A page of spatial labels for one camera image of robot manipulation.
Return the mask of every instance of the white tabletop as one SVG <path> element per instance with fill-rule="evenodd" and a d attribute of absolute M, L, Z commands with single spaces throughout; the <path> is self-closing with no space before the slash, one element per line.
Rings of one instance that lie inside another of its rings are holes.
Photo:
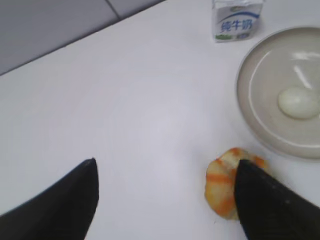
<path fill-rule="evenodd" d="M 98 162 L 87 240 L 244 240 L 204 198 L 211 160 L 239 146 L 320 205 L 320 162 L 272 153 L 237 108 L 239 65 L 274 31 L 320 26 L 320 1 L 268 0 L 255 37 L 214 43 L 211 0 L 168 0 L 0 77 L 0 213 L 82 160 Z"/>

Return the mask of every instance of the white bowl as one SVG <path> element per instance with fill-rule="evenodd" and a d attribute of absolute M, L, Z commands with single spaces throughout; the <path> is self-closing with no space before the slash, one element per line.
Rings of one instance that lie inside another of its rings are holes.
<path fill-rule="evenodd" d="M 237 99 L 256 137 L 271 149 L 320 159 L 320 118 L 296 120 L 278 107 L 281 91 L 306 87 L 320 94 L 320 28 L 297 27 L 258 43 L 237 75 Z"/>

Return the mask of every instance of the milk carton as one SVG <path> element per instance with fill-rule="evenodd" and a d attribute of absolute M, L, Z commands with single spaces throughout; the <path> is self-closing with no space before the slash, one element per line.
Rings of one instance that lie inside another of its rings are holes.
<path fill-rule="evenodd" d="M 213 0 L 212 30 L 216 42 L 250 38 L 258 27 L 264 0 Z"/>

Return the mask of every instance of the orange-streaked food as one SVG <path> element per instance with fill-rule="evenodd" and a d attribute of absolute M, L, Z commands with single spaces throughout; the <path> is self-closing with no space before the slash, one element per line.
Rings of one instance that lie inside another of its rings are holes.
<path fill-rule="evenodd" d="M 225 219 L 238 219 L 234 187 L 241 159 L 248 159 L 269 173 L 266 161 L 239 147 L 226 151 L 221 157 L 212 161 L 206 170 L 205 198 L 210 207 Z"/>

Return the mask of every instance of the peeled boiled egg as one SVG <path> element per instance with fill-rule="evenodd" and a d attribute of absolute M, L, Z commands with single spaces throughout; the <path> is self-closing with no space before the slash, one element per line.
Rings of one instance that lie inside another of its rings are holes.
<path fill-rule="evenodd" d="M 278 106 L 294 119 L 311 119 L 320 114 L 320 97 L 305 87 L 290 87 L 278 96 Z"/>

